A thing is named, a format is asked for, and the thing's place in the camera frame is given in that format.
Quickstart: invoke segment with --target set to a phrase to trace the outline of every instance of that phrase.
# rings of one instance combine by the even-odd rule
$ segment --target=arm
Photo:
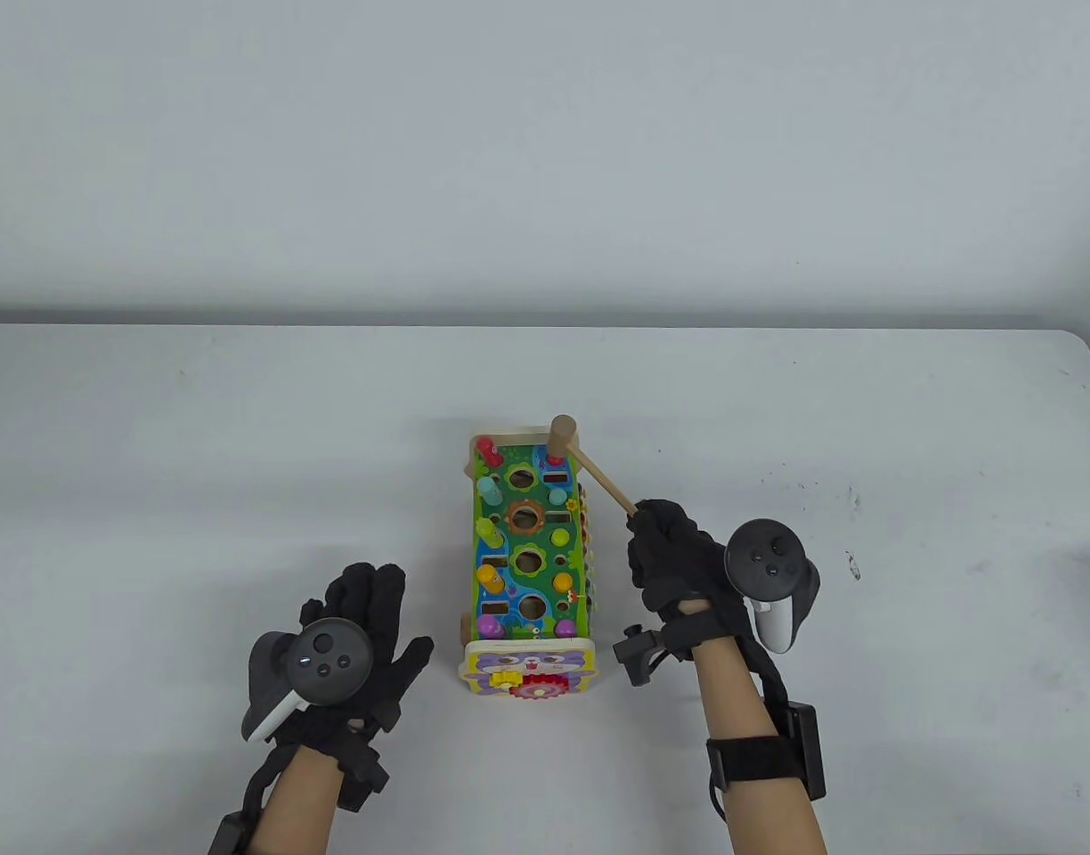
[[[680,610],[692,614],[707,606],[691,602]],[[778,736],[736,639],[707,640],[692,657],[712,738]],[[737,855],[825,855],[814,807],[798,779],[734,782],[723,807]]]
[[[342,782],[334,758],[301,746],[272,787],[249,855],[324,855]]]

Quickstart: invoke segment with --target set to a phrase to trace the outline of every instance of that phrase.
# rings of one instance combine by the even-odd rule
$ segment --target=hammer head
[[[572,416],[558,416],[548,426],[548,456],[568,457],[573,436],[577,436],[577,420]]]

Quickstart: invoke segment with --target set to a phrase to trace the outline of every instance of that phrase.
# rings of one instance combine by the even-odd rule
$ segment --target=gray wall
[[[1090,2],[0,3],[0,318],[1090,333]]]

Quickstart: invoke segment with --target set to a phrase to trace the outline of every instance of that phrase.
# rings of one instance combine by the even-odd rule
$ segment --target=pound-a-peg toy
[[[545,700],[596,678],[593,554],[577,423],[470,442],[473,607],[459,675],[474,695]]]

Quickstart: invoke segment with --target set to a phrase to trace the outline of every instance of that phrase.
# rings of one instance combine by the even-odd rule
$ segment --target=vr controller
[[[350,619],[317,619],[300,635],[265,633],[249,654],[241,736],[263,742],[296,710],[347,700],[367,681],[371,666],[371,640]]]
[[[798,534],[776,520],[744,522],[727,541],[723,565],[727,581],[752,604],[762,647],[790,650],[822,586]]]

